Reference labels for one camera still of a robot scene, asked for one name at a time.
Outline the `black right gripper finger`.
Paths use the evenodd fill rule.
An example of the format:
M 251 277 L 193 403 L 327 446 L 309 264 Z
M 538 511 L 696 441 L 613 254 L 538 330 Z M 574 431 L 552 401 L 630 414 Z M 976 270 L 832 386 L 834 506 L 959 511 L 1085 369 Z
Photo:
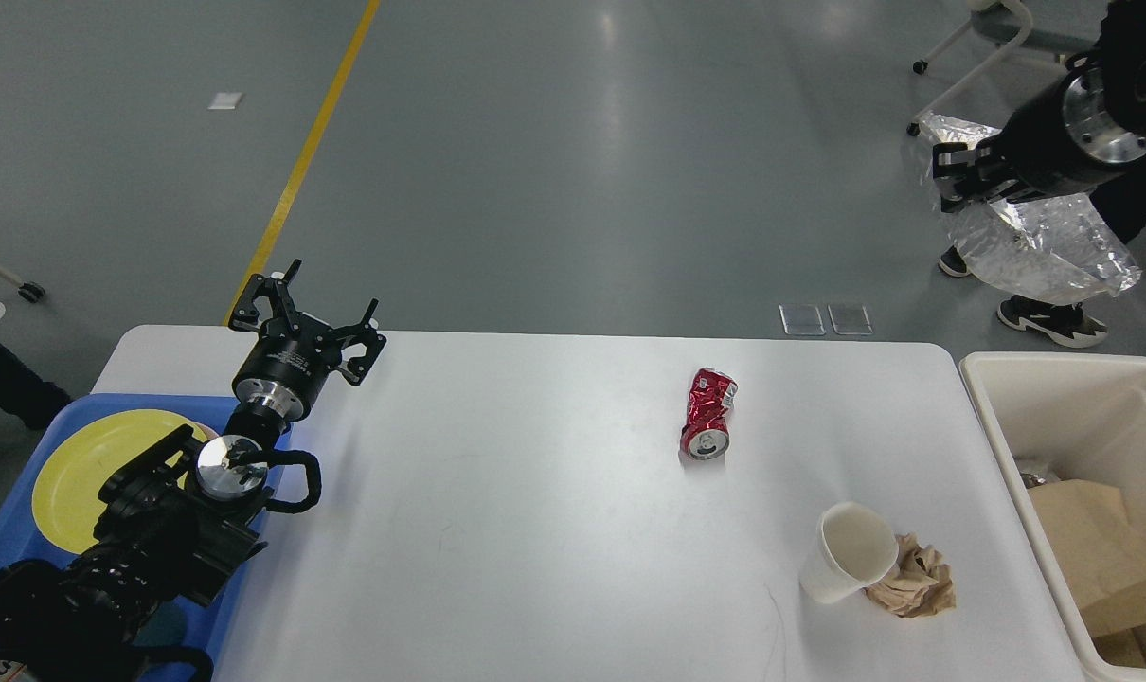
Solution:
M 1010 178 L 1007 156 L 1000 138 L 981 138 L 975 143 L 937 142 L 931 148 L 932 180 L 1005 181 Z
M 964 207 L 996 202 L 1019 204 L 1039 199 L 1039 190 L 1014 178 L 981 180 L 979 177 L 941 177 L 940 211 L 959 213 Z

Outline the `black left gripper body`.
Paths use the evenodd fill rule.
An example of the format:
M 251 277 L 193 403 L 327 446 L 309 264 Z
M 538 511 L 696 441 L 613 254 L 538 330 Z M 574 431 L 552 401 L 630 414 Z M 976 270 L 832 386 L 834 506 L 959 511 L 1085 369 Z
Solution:
M 261 338 L 231 381 L 240 402 L 235 413 L 301 422 L 312 414 L 328 375 L 342 362 L 340 350 L 317 347 L 313 338 Z

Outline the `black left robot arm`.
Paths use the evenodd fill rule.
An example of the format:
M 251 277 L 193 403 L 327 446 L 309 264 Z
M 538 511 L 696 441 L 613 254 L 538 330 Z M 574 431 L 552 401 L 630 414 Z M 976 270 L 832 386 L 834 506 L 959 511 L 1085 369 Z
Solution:
M 283 275 L 252 275 L 227 328 L 257 342 L 231 381 L 236 407 L 223 431 L 201 440 L 178 424 L 99 487 L 94 543 L 63 569 L 16 561 L 0 569 L 0 671 L 36 681 L 136 681 L 154 665 L 185 664 L 209 681 L 205 649 L 141 646 L 138 635 L 174 599 L 209 607 L 266 547 L 261 514 L 304 514 L 323 478 L 309 452 L 278 448 L 308 418 L 331 374 L 364 382 L 386 345 L 379 301 L 356 323 L 332 327 L 297 309 Z

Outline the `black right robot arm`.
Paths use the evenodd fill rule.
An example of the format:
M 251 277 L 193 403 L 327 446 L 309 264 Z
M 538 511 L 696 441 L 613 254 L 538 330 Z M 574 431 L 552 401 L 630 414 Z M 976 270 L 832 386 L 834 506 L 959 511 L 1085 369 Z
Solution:
M 1146 1 L 1110 1 L 1066 71 L 975 143 L 933 147 L 940 207 L 1091 191 L 1146 167 Z

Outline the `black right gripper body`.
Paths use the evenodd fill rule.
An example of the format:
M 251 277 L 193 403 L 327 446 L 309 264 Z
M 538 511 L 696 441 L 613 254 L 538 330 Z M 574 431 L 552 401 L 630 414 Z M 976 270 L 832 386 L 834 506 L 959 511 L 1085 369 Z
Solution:
M 1000 199 L 1089 191 L 1146 165 L 1146 128 L 1116 117 L 1101 66 L 1081 66 L 1012 113 L 990 139 L 990 183 Z

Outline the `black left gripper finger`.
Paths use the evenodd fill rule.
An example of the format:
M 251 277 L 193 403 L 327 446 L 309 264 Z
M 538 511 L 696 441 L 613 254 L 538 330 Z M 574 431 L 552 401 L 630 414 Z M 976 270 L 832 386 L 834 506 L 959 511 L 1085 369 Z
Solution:
M 356 323 L 325 331 L 325 366 L 352 386 L 364 383 L 387 344 L 374 319 L 378 306 L 379 299 L 372 298 Z
M 237 301 L 226 318 L 231 332 L 252 332 L 258 338 L 300 338 L 305 335 L 304 315 L 289 293 L 303 260 L 292 260 L 282 275 L 254 273 L 237 293 Z

